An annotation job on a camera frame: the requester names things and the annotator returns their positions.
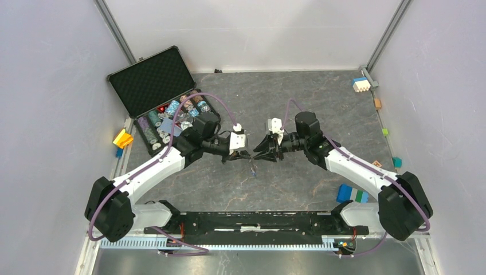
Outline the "metal key organizer plate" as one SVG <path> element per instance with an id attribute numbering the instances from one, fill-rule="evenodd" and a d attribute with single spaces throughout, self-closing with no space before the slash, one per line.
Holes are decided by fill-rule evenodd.
<path id="1" fill-rule="evenodd" d="M 254 166 L 254 160 L 253 160 L 253 156 L 252 155 L 250 155 L 250 157 L 249 157 L 249 165 L 250 165 L 250 171 L 252 173 L 254 173 L 255 172 L 255 166 Z"/>

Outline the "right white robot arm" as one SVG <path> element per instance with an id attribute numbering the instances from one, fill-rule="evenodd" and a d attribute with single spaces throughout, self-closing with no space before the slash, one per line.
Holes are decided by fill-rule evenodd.
<path id="1" fill-rule="evenodd" d="M 342 203 L 331 218 L 335 232 L 375 226 L 404 241 L 416 231 L 430 230 L 433 209 L 418 176 L 387 171 L 352 154 L 323 133 L 313 112 L 299 112 L 295 126 L 295 132 L 285 133 L 281 119 L 268 119 L 266 136 L 254 149 L 254 159 L 277 162 L 285 153 L 301 151 L 310 163 L 350 180 L 376 199 L 369 205 Z"/>

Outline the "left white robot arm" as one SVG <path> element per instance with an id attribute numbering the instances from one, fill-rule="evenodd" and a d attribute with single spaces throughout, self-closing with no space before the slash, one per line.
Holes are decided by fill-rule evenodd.
<path id="1" fill-rule="evenodd" d="M 125 175 L 109 180 L 102 176 L 95 181 L 85 209 L 89 220 L 91 240 L 93 229 L 111 242 L 123 238 L 132 230 L 160 227 L 165 233 L 179 229 L 180 218 L 161 202 L 139 205 L 137 201 L 162 180 L 188 167 L 208 153 L 219 155 L 222 162 L 249 159 L 246 151 L 246 134 L 241 124 L 233 126 L 227 137 L 220 137 L 218 117 L 203 113 L 191 127 L 173 139 L 152 159 Z"/>

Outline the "blue green brick stack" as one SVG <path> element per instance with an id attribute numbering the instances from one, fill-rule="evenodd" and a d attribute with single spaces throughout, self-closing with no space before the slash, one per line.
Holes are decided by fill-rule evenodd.
<path id="1" fill-rule="evenodd" d="M 336 201 L 342 203 L 345 201 L 354 201 L 358 203 L 367 203 L 369 194 L 365 191 L 353 188 L 346 184 L 341 184 L 338 188 Z"/>

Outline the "black poker chip case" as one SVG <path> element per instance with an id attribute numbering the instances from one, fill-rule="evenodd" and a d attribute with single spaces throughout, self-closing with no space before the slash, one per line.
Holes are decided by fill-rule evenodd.
<path id="1" fill-rule="evenodd" d="M 201 113 L 217 113 L 201 95 L 177 46 L 111 73 L 107 80 L 134 119 L 150 156 L 167 146 L 170 131 L 164 127 L 173 118 L 179 131 Z"/>

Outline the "blue white toy brick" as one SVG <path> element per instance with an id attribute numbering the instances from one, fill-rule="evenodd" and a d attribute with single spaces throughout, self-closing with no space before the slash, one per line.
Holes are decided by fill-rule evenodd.
<path id="1" fill-rule="evenodd" d="M 366 77 L 359 77 L 352 80 L 352 87 L 357 93 L 366 92 L 371 89 L 371 84 Z"/>

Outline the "yellow orange toy block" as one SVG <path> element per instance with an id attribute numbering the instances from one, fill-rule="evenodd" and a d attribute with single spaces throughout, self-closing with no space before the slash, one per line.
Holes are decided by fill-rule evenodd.
<path id="1" fill-rule="evenodd" d="M 134 141 L 134 138 L 124 128 L 114 137 L 113 144 L 118 148 L 124 149 Z"/>

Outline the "small blue block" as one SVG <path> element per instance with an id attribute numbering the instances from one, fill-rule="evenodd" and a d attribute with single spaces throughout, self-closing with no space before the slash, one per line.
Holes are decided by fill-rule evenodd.
<path id="1" fill-rule="evenodd" d="M 115 157 L 120 159 L 122 156 L 123 156 L 123 149 L 122 148 L 117 148 L 116 149 L 116 154 L 115 154 Z"/>

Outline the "teal small block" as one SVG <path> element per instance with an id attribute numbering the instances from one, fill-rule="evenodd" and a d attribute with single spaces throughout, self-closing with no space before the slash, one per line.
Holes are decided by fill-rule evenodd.
<path id="1" fill-rule="evenodd" d="M 392 157 L 392 161 L 393 161 L 394 168 L 401 168 L 402 167 L 402 159 L 401 158 L 394 156 L 394 157 Z"/>

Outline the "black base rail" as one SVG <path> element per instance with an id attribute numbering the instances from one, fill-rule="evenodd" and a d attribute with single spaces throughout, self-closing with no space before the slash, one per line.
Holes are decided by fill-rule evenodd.
<path id="1" fill-rule="evenodd" d="M 162 230 L 192 245 L 317 245 L 324 235 L 369 234 L 330 211 L 188 211 Z"/>

